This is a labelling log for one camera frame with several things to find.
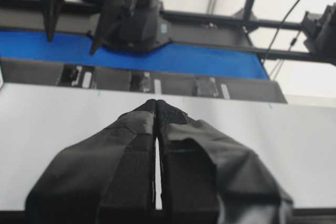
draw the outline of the white label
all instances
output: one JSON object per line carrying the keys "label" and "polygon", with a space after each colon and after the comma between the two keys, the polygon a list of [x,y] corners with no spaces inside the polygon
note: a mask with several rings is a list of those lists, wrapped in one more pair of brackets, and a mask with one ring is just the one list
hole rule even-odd
{"label": "white label", "polygon": [[227,85],[221,84],[220,87],[222,88],[224,99],[230,100],[230,93],[229,93],[229,90],[227,88]]}
{"label": "white label", "polygon": [[161,33],[162,34],[168,33],[168,26],[167,26],[167,24],[165,24],[165,23],[161,24]]}
{"label": "white label", "polygon": [[71,83],[71,85],[74,87],[74,86],[77,86],[79,84],[79,78],[80,78],[80,74],[82,73],[82,69],[83,67],[82,66],[77,66],[76,69],[78,70],[78,75],[77,75],[77,78],[75,81],[73,81]]}
{"label": "white label", "polygon": [[161,80],[154,80],[154,91],[155,94],[162,94]]}
{"label": "white label", "polygon": [[90,87],[91,78],[92,78],[92,73],[91,72],[85,72],[84,78],[83,78],[82,88],[88,89]]}

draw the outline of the black fabric cover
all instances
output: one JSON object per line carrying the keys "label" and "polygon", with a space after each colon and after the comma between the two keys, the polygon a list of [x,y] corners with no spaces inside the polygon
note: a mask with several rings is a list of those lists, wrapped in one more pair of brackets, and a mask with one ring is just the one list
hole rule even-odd
{"label": "black fabric cover", "polygon": [[26,200],[29,223],[148,221],[154,204],[154,111],[148,101],[61,151]]}
{"label": "black fabric cover", "polygon": [[156,113],[163,206],[173,223],[288,221],[292,200],[253,150],[164,101]]}
{"label": "black fabric cover", "polygon": [[28,223],[154,223],[156,135],[164,223],[288,222],[292,200],[253,150],[150,100],[54,158],[27,197]]}

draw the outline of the black panel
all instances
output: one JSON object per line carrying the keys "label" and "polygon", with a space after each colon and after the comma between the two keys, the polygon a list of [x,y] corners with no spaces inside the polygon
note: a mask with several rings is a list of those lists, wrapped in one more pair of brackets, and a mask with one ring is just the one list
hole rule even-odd
{"label": "black panel", "polygon": [[277,82],[2,59],[6,82],[287,103]]}

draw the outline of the black cable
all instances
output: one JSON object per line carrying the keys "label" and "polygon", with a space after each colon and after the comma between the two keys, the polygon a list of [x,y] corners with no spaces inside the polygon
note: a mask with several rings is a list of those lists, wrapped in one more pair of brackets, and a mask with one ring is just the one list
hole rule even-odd
{"label": "black cable", "polygon": [[[292,47],[295,46],[295,44],[296,44],[296,42],[298,41],[298,38],[299,38],[301,32],[302,32],[302,31],[300,30],[300,31],[298,32],[298,34],[296,35],[296,37],[291,41],[290,46],[289,46],[289,48],[288,48],[288,51],[289,51],[289,52],[292,50]],[[279,66],[278,71],[276,72],[276,74],[275,74],[275,76],[274,76],[274,78],[273,78],[273,81],[275,81],[275,80],[277,79],[278,74],[279,74],[280,70],[282,69],[282,67],[283,67],[283,65],[284,65],[284,63],[285,63],[285,60],[280,60],[280,62],[281,62],[281,63],[280,63],[280,66]]]}
{"label": "black cable", "polygon": [[295,2],[295,4],[293,5],[293,7],[289,10],[289,12],[285,15],[284,19],[281,21],[279,27],[277,28],[276,33],[274,34],[273,40],[272,40],[271,44],[269,45],[269,47],[268,47],[268,49],[267,49],[267,51],[266,51],[266,55],[265,55],[264,60],[263,60],[263,63],[262,63],[263,65],[265,64],[265,61],[266,61],[267,58],[268,58],[269,52],[270,52],[270,50],[271,50],[271,48],[272,48],[272,46],[273,46],[273,44],[274,44],[274,42],[275,42],[275,40],[276,40],[276,38],[277,38],[277,36],[278,36],[279,31],[282,29],[283,24],[285,23],[287,17],[288,17],[289,14],[294,10],[294,8],[298,5],[298,3],[299,3],[300,1],[301,1],[301,0],[297,0],[297,1]]}

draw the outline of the white table surface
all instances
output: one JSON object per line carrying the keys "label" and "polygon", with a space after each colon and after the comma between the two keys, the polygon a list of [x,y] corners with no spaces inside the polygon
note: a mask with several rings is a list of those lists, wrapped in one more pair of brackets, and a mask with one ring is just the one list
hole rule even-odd
{"label": "white table surface", "polygon": [[336,207],[336,109],[6,83],[0,91],[0,210],[23,210],[61,149],[152,98],[253,148],[295,207]]}

